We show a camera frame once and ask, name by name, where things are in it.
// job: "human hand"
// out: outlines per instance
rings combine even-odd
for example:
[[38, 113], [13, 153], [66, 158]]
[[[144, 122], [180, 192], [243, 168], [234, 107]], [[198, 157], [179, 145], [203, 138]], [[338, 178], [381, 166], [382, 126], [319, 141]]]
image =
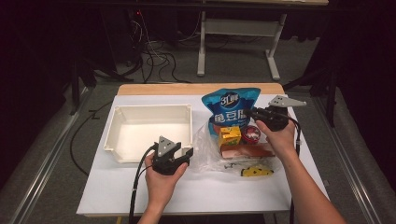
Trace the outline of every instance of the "human hand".
[[[145, 158], [146, 167], [152, 165], [154, 153]], [[183, 176], [188, 164], [181, 164], [173, 175], [161, 175], [152, 167], [146, 170], [146, 183], [148, 186], [148, 209], [163, 211], [172, 198], [177, 181]]]
[[288, 152], [295, 152], [294, 147], [294, 123], [289, 120], [289, 124], [280, 131], [272, 132], [264, 122], [256, 120], [257, 127], [267, 136], [267, 141], [271, 144], [277, 157], [281, 160]]

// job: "plastic wrapper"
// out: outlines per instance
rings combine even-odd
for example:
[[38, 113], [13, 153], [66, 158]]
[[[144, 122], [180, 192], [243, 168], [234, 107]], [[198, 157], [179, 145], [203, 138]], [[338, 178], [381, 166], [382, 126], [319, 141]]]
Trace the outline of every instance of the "plastic wrapper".
[[[261, 135], [259, 142], [266, 142], [264, 134]], [[232, 175], [252, 176], [249, 175], [251, 170], [268, 170], [275, 173], [281, 167], [280, 160], [277, 157], [222, 158], [218, 145], [218, 137], [210, 133], [208, 123], [204, 124], [198, 130], [193, 137], [192, 143], [194, 145], [194, 156], [191, 157], [190, 169], [194, 172], [218, 171]]]
[[258, 88], [220, 89], [203, 96], [203, 104], [213, 113], [208, 122], [210, 133], [218, 135], [220, 127], [248, 125], [250, 118], [243, 110], [254, 106], [260, 91]]

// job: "human arm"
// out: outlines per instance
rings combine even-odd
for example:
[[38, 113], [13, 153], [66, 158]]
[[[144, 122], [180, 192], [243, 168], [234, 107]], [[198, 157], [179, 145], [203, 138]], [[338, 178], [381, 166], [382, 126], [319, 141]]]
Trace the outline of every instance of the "human arm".
[[152, 167], [154, 154], [145, 158], [146, 183], [148, 186], [148, 206], [140, 218], [140, 224], [158, 223], [163, 214], [163, 209], [172, 198], [177, 181], [183, 176], [187, 169], [187, 163], [181, 164], [173, 175], [161, 175], [155, 172]]
[[268, 142], [285, 168], [299, 222], [346, 223], [301, 163], [294, 147], [294, 124], [289, 121], [288, 126], [278, 132], [271, 132], [260, 120], [257, 120], [256, 124], [267, 136]]

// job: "white desk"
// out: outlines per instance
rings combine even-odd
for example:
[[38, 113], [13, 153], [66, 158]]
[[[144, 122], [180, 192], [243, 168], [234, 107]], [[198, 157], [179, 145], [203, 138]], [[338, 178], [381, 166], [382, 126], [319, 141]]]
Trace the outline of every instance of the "white desk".
[[[268, 84], [219, 84], [210, 85], [206, 89], [205, 84], [176, 84], [164, 86], [164, 91], [175, 90], [175, 95], [162, 93], [161, 95], [120, 95], [120, 90], [115, 97], [109, 116], [117, 105], [163, 105], [168, 104], [191, 104], [192, 128], [196, 132], [207, 119], [211, 112], [201, 102], [202, 94], [180, 95], [181, 92], [198, 92], [214, 90], [215, 88], [228, 87], [264, 87]], [[151, 91], [149, 85], [129, 85], [145, 88]], [[266, 107], [279, 92], [275, 94], [260, 95], [255, 106]], [[85, 216], [128, 216], [132, 185], [137, 164], [117, 163], [109, 151], [104, 150], [105, 136], [109, 128], [110, 120], [107, 120], [102, 139], [99, 142], [93, 161], [90, 176], [80, 201], [77, 213]], [[301, 160], [317, 182], [321, 190], [327, 195], [322, 184], [318, 170], [308, 146], [302, 144]], [[145, 178], [139, 181], [135, 202], [135, 214], [141, 215], [147, 205], [148, 192]], [[290, 209], [290, 190], [285, 177], [283, 167], [272, 176], [267, 177], [241, 177], [220, 172], [207, 172], [197, 174], [187, 170], [178, 181], [174, 196], [164, 210], [165, 215], [192, 215], [192, 214], [229, 214], [229, 213], [263, 213], [275, 211], [287, 211]]]

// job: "gray floor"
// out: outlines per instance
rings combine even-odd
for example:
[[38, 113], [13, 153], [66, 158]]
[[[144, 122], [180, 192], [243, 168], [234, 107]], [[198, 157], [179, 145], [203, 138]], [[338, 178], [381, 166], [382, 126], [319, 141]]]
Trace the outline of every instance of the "gray floor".
[[[274, 82], [269, 75], [267, 62], [263, 57], [262, 39], [248, 42], [251, 37], [233, 37], [223, 48], [220, 40], [209, 41], [206, 50], [206, 72], [204, 77], [196, 76], [198, 46], [196, 42], [184, 42], [177, 48], [153, 43], [162, 62], [163, 52], [172, 53], [177, 62], [175, 76], [193, 83], [217, 82]], [[282, 40], [276, 51], [276, 64], [281, 75], [279, 83], [286, 84], [302, 75], [317, 41], [298, 42], [296, 39]], [[153, 70], [149, 82], [172, 81], [172, 66], [165, 67], [159, 75], [160, 66]], [[149, 74], [149, 66], [144, 65], [144, 74]], [[142, 82], [141, 73], [133, 74], [135, 82]], [[69, 149], [73, 133], [92, 113], [110, 102], [121, 83], [98, 79], [95, 89], [83, 93], [85, 103], [75, 116], [70, 116], [72, 108], [70, 92], [64, 107], [50, 120], [37, 137], [25, 158], [0, 193], [0, 223], [116, 223], [115, 217], [89, 218], [76, 215], [87, 177], [81, 173], [70, 159]], [[335, 107], [335, 128], [330, 128], [323, 118], [324, 98], [309, 95], [309, 87], [296, 87], [287, 94], [295, 99], [308, 102], [307, 107], [294, 108], [302, 124], [306, 143], [325, 183], [330, 199], [340, 210], [348, 223], [396, 223], [394, 211], [396, 202], [394, 191], [379, 171], [373, 157], [359, 135], [350, 117], [342, 95], [337, 92]], [[102, 130], [105, 126], [109, 106], [97, 113], [99, 119], [89, 119], [76, 135], [73, 144], [76, 160], [89, 171]], [[67, 124], [73, 123], [68, 131]], [[64, 141], [57, 141], [64, 136]], [[40, 168], [47, 170], [37, 176]], [[40, 181], [41, 187], [34, 181]], [[28, 190], [33, 186], [36, 193]], [[266, 214], [266, 223], [288, 223], [287, 213]]]

